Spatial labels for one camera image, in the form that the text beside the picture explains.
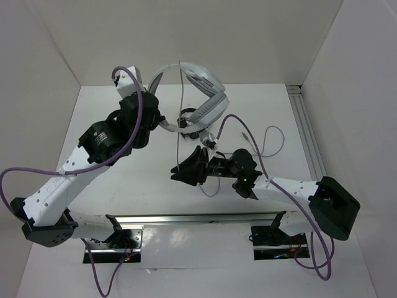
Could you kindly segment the white grey headphones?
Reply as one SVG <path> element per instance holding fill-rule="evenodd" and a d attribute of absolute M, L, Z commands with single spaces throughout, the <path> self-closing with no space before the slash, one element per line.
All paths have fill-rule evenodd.
<path fill-rule="evenodd" d="M 184 134 L 207 129 L 223 115 L 229 106 L 230 101 L 226 95 L 225 86 L 214 73 L 205 67 L 180 61 L 162 67 L 151 79 L 148 92 L 155 95 L 163 75 L 173 68 L 179 69 L 180 74 L 184 75 L 190 83 L 188 91 L 193 98 L 187 102 L 195 110 L 188 116 L 190 125 L 185 128 L 165 116 L 160 120 L 160 127 L 168 132 Z"/>

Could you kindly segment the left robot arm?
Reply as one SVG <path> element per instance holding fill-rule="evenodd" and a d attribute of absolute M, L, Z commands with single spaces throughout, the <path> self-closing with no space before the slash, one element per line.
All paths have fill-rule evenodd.
<path fill-rule="evenodd" d="M 27 240 L 54 247 L 70 238 L 87 238 L 114 248 L 127 237 L 113 215 L 87 215 L 68 208 L 119 158 L 147 146 L 150 133 L 159 125 L 161 113 L 155 95 L 133 93 L 119 104 L 119 110 L 83 133 L 59 175 L 31 196 L 11 201 L 14 215 L 24 221 L 22 232 Z"/>

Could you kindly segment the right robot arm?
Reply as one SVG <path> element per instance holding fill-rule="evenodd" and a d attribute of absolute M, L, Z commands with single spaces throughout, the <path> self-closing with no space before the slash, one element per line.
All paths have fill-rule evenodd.
<path fill-rule="evenodd" d="M 317 228 L 336 240 L 349 238 L 360 203 L 334 178 L 283 179 L 265 176 L 256 166 L 246 149 L 236 150 L 229 158 L 219 158 L 211 157 L 205 147 L 197 146 L 185 161 L 171 169 L 171 179 L 198 186 L 209 176 L 234 178 L 232 187 L 243 198 L 295 205 L 298 211 L 281 211 L 273 221 L 270 235 L 277 243 Z"/>

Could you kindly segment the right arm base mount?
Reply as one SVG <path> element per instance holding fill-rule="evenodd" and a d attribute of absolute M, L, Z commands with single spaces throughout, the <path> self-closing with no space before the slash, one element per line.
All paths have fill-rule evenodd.
<path fill-rule="evenodd" d="M 252 226 L 248 237 L 253 245 L 254 260 L 286 260 L 309 258 L 308 241 L 305 234 L 288 236 L 270 226 Z"/>

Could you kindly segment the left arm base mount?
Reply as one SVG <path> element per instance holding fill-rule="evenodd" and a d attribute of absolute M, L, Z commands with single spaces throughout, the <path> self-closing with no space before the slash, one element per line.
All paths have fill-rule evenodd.
<path fill-rule="evenodd" d="M 115 244 L 87 240 L 95 264 L 140 263 L 143 227 L 139 224 L 123 226 L 123 234 Z"/>

